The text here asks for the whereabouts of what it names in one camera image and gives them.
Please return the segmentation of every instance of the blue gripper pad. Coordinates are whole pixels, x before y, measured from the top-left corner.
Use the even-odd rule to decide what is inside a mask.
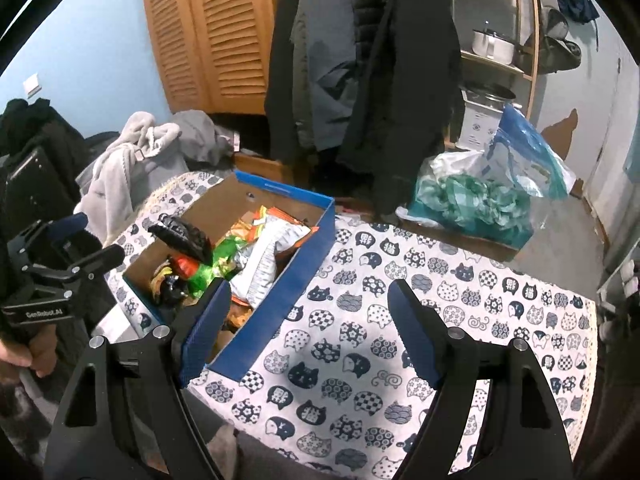
[[[60,220],[54,220],[47,225],[47,238],[51,242],[57,242],[69,238],[72,234],[82,231],[87,227],[89,219],[84,213],[65,216]]]
[[[436,368],[436,346],[425,333],[423,322],[416,316],[414,308],[424,309],[424,314],[429,320],[435,316],[430,323],[434,329],[434,335],[441,330],[446,332],[444,323],[436,311],[420,304],[411,288],[403,280],[394,280],[389,285],[386,297],[389,313],[396,324],[415,373],[427,381],[431,388],[437,389],[442,375]]]
[[[218,338],[218,332],[225,322],[226,314],[229,312],[231,286],[227,280],[220,281],[220,285],[208,301],[203,313],[182,343],[178,378],[183,388],[189,384],[189,381],[198,377],[205,364],[207,364],[211,349]],[[205,291],[200,300],[207,301],[206,295]]]

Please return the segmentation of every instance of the wooden cabinet base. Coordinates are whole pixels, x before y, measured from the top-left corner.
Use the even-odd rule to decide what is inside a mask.
[[[306,164],[287,166],[277,160],[245,155],[244,153],[234,155],[234,164],[240,171],[268,178],[274,182],[302,188],[308,187],[309,178]]]

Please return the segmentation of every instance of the wall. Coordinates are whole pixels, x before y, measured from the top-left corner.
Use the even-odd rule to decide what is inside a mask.
[[[581,25],[569,20],[567,39],[582,50],[582,62],[574,70],[540,76],[536,86],[536,106],[532,119],[542,131],[569,115],[578,112],[567,165],[585,182],[589,179],[607,133],[618,79],[618,57],[622,42],[611,21],[595,0],[599,49],[592,23]]]
[[[521,27],[516,34],[514,0],[454,0],[454,18],[463,48],[470,49],[472,29],[482,28],[484,20],[489,27],[518,38],[524,43],[532,28],[531,0],[519,0]],[[565,72],[538,76],[531,123],[542,131],[569,115],[572,108],[578,112],[578,127],[574,131],[567,164],[576,175],[588,180],[604,142],[613,97],[618,78],[620,36],[612,23],[598,7],[599,50],[596,51],[593,23],[580,25],[569,20],[568,40],[582,49],[580,67]],[[517,102],[525,108],[530,84],[523,78],[505,76],[503,72],[487,69],[473,62],[464,62],[465,77],[491,78],[510,86]]]
[[[624,44],[621,46],[621,58],[622,70],[609,132],[602,156],[585,189],[585,196],[610,240],[615,239],[632,192],[632,183],[623,168],[638,127],[640,107],[640,70]]]
[[[121,130],[137,110],[170,115],[142,0],[63,0],[0,76],[0,111],[36,72],[42,90],[30,102],[50,99],[85,137]]]

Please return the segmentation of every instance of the floor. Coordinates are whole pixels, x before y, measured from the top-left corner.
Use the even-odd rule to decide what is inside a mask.
[[[577,198],[557,202],[546,228],[534,234],[507,265],[595,300],[604,248],[594,226]]]

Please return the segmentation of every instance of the black plastic bag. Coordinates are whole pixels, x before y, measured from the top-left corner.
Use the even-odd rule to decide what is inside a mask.
[[[177,216],[161,214],[158,219],[161,224],[149,226],[146,230],[174,251],[211,265],[211,242],[203,231]]]

